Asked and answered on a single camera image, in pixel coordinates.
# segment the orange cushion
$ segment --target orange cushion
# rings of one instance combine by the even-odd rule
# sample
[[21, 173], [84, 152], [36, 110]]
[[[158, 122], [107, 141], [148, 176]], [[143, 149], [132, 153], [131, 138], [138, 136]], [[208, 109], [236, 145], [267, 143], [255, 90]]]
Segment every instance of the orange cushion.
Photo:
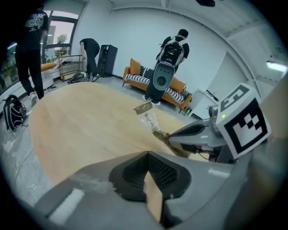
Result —
[[52, 69], [53, 67], [57, 66], [56, 63], [46, 63], [46, 64], [41, 64], [41, 72]]
[[177, 93], [182, 93], [185, 88], [186, 83], [179, 81], [176, 77], [173, 77], [173, 80], [170, 84], [170, 88], [176, 91]]
[[130, 74], [140, 75], [141, 74], [141, 64], [131, 58], [130, 60]]

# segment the person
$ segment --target person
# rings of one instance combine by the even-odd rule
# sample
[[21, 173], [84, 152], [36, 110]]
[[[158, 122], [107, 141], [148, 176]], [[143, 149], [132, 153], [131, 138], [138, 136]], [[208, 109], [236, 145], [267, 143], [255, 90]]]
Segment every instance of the person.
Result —
[[[178, 35], [175, 37], [175, 40], [178, 41], [178, 42], [186, 40], [188, 35], [189, 35], [189, 32], [187, 30], [181, 29], [179, 31]], [[161, 45], [161, 51], [164, 49], [165, 45], [171, 40], [172, 40], [171, 37], [167, 37], [163, 41], [163, 44]], [[184, 58], [183, 58], [182, 62], [184, 62], [188, 58], [188, 55], [189, 55], [189, 52], [190, 52], [189, 45], [187, 43], [183, 44], [183, 50], [184, 50]], [[175, 73], [177, 72], [177, 70], [179, 68], [179, 65], [175, 66]], [[151, 79], [150, 82], [149, 82], [149, 85], [147, 87], [146, 93], [143, 96], [143, 99], [144, 100], [151, 99], [152, 104], [158, 106], [158, 105], [160, 105], [160, 100], [163, 97], [164, 92], [165, 91], [157, 90], [154, 87], [153, 79]]]
[[43, 82], [41, 76], [41, 45], [40, 42], [47, 35], [48, 16], [43, 11], [43, 5], [39, 7], [26, 21], [23, 31], [16, 39], [15, 61], [18, 70], [19, 81], [31, 100], [31, 106], [37, 101], [31, 86], [28, 69], [35, 86], [38, 98], [44, 97]]
[[92, 72], [93, 78], [99, 78], [100, 75], [97, 71], [97, 64], [95, 61], [95, 57], [99, 54], [100, 46], [99, 44], [92, 38], [85, 38], [80, 41], [81, 52], [83, 56], [83, 60], [86, 59], [85, 52], [87, 55], [87, 70], [86, 73], [88, 75], [88, 79], [90, 79], [90, 73]]

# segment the striped cushion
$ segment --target striped cushion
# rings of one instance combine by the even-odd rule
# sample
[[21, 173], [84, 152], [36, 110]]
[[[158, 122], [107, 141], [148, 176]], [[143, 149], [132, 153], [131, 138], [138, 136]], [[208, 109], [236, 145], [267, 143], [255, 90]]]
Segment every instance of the striped cushion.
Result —
[[[135, 82], [139, 82], [143, 84], [149, 84], [150, 82], [150, 79], [148, 78], [145, 78], [139, 75], [132, 75], [132, 74], [127, 74], [124, 80], [126, 81], [131, 80], [131, 81], [135, 81]], [[166, 89], [165, 92], [169, 94], [179, 104], [182, 104], [185, 100], [184, 95], [182, 95], [181, 93], [177, 93], [171, 88]]]

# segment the ceiling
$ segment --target ceiling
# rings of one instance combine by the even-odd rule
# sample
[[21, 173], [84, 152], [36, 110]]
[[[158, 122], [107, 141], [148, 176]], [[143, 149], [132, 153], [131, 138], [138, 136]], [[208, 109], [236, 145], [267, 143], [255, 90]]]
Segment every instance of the ceiling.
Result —
[[243, 59], [256, 79], [278, 82], [282, 74], [266, 61], [287, 61], [287, 51], [265, 17], [246, 0], [214, 0], [213, 8], [195, 0], [108, 0], [112, 10], [155, 8], [179, 13], [207, 26], [221, 36]]

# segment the black t-shirt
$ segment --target black t-shirt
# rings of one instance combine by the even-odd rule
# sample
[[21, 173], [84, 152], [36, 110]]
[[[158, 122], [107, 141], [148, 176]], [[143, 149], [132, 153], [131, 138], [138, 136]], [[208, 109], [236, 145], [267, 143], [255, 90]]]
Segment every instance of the black t-shirt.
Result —
[[82, 39], [80, 41], [80, 44], [81, 42], [84, 43], [84, 49], [86, 50], [86, 48], [88, 48], [89, 46], [99, 46], [99, 44], [97, 43], [97, 41], [95, 41], [93, 38], [85, 38], [85, 39]]
[[[163, 45], [161, 45], [161, 48], [164, 48], [165, 45], [168, 43], [168, 41], [171, 41], [172, 38], [171, 37], [167, 37], [164, 41], [163, 41]], [[180, 42], [182, 40], [184, 40], [183, 38], [179, 37], [179, 36], [176, 36], [175, 37], [175, 40]], [[188, 55], [189, 55], [189, 52], [190, 52], [190, 48], [189, 48], [189, 45], [186, 43], [183, 45], [183, 49], [184, 49], [184, 57], [187, 59], [188, 58]]]
[[42, 10], [30, 15], [17, 38], [16, 54], [40, 50], [43, 30], [48, 30], [48, 16]]

